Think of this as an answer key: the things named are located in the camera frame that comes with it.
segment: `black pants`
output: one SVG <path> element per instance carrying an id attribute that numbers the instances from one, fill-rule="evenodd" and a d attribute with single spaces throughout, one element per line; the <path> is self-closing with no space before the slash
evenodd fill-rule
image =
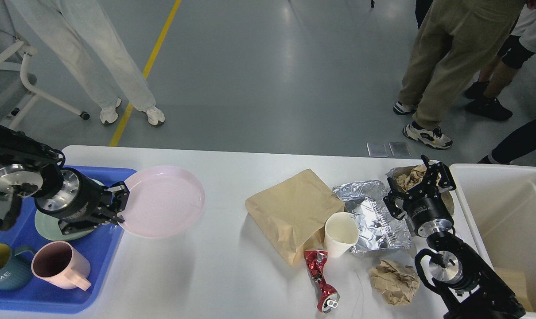
<path id="1" fill-rule="evenodd" d="M 491 155 L 499 163 L 508 163 L 536 150 L 536 119 L 510 133 Z"/>
<path id="2" fill-rule="evenodd" d="M 431 3 L 434 0 L 416 0 L 416 21 L 418 22 L 418 29 L 422 26 L 423 19 L 426 17 L 426 13 L 430 10 Z"/>

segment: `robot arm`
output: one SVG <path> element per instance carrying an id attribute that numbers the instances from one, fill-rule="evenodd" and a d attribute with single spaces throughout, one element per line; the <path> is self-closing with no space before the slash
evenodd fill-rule
<path id="1" fill-rule="evenodd" d="M 0 125 L 0 200 L 11 201 L 0 230 L 15 224 L 29 196 L 39 211 L 60 220 L 62 234 L 124 222 L 120 213 L 129 194 L 124 182 L 100 186 L 64 164 L 61 151 Z"/>
<path id="2" fill-rule="evenodd" d="M 402 219 L 405 214 L 414 232 L 426 238 L 431 249 L 418 252 L 416 271 L 423 284 L 442 297 L 448 309 L 444 319 L 522 317 L 526 311 L 514 292 L 469 245 L 450 232 L 454 231 L 454 221 L 440 196 L 455 189 L 449 168 L 441 162 L 431 164 L 424 155 L 422 161 L 427 168 L 422 182 L 403 192 L 395 180 L 388 178 L 391 190 L 384 202 L 394 218 Z M 422 267 L 425 257 L 430 257 L 433 284 Z M 451 289 L 458 296 L 465 292 L 470 295 L 459 302 Z"/>

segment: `white table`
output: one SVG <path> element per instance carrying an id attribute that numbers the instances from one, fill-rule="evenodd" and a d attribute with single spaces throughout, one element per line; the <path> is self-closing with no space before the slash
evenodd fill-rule
<path id="1" fill-rule="evenodd" d="M 0 319 L 441 319 L 447 312 L 441 297 L 423 285 L 410 305 L 387 305 L 368 275 L 380 257 L 345 254 L 329 259 L 324 271 L 341 295 L 339 307 L 319 313 L 305 263 L 288 266 L 244 206 L 248 197 L 304 169 L 312 169 L 330 187 L 371 179 L 386 183 L 384 174 L 391 168 L 420 160 L 75 145 L 63 152 L 67 165 L 189 170 L 205 188 L 205 210 L 193 226 L 171 238 L 150 240 L 125 232 L 100 295 L 86 310 L 76 315 L 0 311 Z M 475 247 L 455 196 L 454 202 L 455 227 Z M 417 244 L 425 246 L 424 240 Z M 414 265 L 407 252 L 381 257 Z"/>

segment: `white sneaker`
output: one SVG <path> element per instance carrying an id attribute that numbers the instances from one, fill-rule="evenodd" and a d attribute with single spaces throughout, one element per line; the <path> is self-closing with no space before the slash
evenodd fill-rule
<path id="1" fill-rule="evenodd" d="M 406 115 L 406 114 L 414 113 L 416 109 L 418 109 L 418 105 L 404 104 L 398 101 L 394 104 L 392 111 L 394 111 L 394 113 L 398 115 Z"/>
<path id="2" fill-rule="evenodd" d="M 117 98 L 117 103 L 114 107 L 104 107 L 101 110 L 101 114 L 99 117 L 101 118 L 101 122 L 104 124 L 105 122 L 114 123 L 118 119 L 118 113 L 116 111 L 116 108 L 120 106 L 122 103 L 122 100 L 120 97 Z"/>
<path id="3" fill-rule="evenodd" d="M 402 134 L 408 139 L 420 141 L 432 149 L 448 149 L 453 145 L 453 140 L 451 140 L 449 136 L 443 134 L 439 127 L 430 131 L 419 126 L 416 121 L 406 125 L 406 127 L 402 129 Z"/>
<path id="4" fill-rule="evenodd" d="M 150 107 L 149 109 L 146 109 L 143 112 L 146 113 L 146 115 L 148 115 L 148 122 L 151 125 L 157 126 L 165 122 L 165 115 L 163 115 L 163 112 L 155 106 Z"/>

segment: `chair leg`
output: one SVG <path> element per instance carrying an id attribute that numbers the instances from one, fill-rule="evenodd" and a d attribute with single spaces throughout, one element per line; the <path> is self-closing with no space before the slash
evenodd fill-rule
<path id="1" fill-rule="evenodd" d="M 23 117 L 30 111 L 31 107 L 34 106 L 36 101 L 39 99 L 39 96 L 37 94 L 34 94 L 29 101 L 27 101 L 26 105 L 24 105 L 21 109 L 21 111 L 18 112 L 18 114 L 12 119 L 12 122 L 8 126 L 9 129 L 16 130 L 16 127 L 19 125 L 20 121 Z"/>
<path id="2" fill-rule="evenodd" d="M 42 91 L 41 89 L 38 89 L 37 87 L 35 87 L 34 85 L 30 83 L 30 81 L 27 78 L 27 71 L 30 66 L 30 58 L 31 56 L 29 54 L 23 55 L 22 67 L 20 69 L 20 79 L 22 81 L 22 84 L 26 87 L 26 89 L 29 89 L 32 93 L 35 93 L 39 95 L 40 97 L 43 97 L 49 101 L 52 101 L 56 105 L 59 105 L 60 107 L 67 109 L 67 111 L 70 111 L 71 113 L 75 115 L 79 115 L 80 117 L 83 118 L 86 112 L 79 111 L 75 107 L 72 107 L 71 105 L 65 103 L 64 101 L 58 99 L 57 97 L 54 97 L 53 95 L 49 95 L 48 93 L 45 93 L 44 91 Z"/>

